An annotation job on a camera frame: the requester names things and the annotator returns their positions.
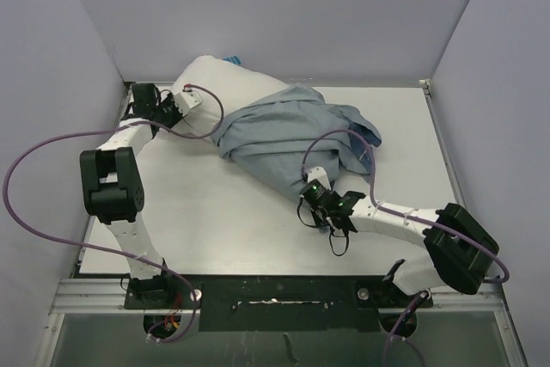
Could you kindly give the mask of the blue pillowcase with fish print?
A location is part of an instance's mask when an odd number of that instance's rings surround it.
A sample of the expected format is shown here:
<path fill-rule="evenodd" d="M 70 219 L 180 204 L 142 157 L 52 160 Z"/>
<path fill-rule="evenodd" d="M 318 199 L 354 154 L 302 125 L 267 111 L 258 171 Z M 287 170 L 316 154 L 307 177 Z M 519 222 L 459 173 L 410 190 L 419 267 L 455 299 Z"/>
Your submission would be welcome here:
<path fill-rule="evenodd" d="M 382 144 L 360 111 L 325 102 L 317 90 L 291 86 L 224 117 L 211 136 L 222 159 L 294 202 L 303 188 L 302 161 L 324 168 L 330 182 L 342 169 L 368 178 L 371 160 L 362 144 Z"/>

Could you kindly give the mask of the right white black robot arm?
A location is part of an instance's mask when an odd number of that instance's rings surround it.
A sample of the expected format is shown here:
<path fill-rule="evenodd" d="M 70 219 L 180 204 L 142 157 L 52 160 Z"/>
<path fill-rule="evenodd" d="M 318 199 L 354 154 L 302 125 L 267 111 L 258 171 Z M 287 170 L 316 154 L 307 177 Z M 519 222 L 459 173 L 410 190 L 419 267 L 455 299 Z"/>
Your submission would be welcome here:
<path fill-rule="evenodd" d="M 499 246 L 461 205 L 448 203 L 442 209 L 414 209 L 372 201 L 364 193 L 343 195 L 312 180 L 300 192 L 315 224 L 339 233 L 372 233 L 408 242 L 425 250 L 413 259 L 399 259 L 382 285 L 385 300 L 401 306 L 423 290 L 447 285 L 474 295 Z"/>

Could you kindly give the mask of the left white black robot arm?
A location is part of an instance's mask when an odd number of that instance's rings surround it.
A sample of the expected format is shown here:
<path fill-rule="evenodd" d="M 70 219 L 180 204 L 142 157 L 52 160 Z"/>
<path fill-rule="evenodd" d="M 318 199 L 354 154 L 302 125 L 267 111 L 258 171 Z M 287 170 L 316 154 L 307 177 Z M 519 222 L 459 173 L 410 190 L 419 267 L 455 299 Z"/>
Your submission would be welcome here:
<path fill-rule="evenodd" d="M 137 154 L 160 125 L 171 128 L 182 114 L 174 95 L 152 83 L 135 84 L 132 96 L 117 131 L 97 149 L 81 153 L 82 195 L 87 213 L 112 233 L 125 254 L 130 268 L 128 295 L 163 308 L 174 300 L 175 287 L 141 215 L 145 193 Z"/>

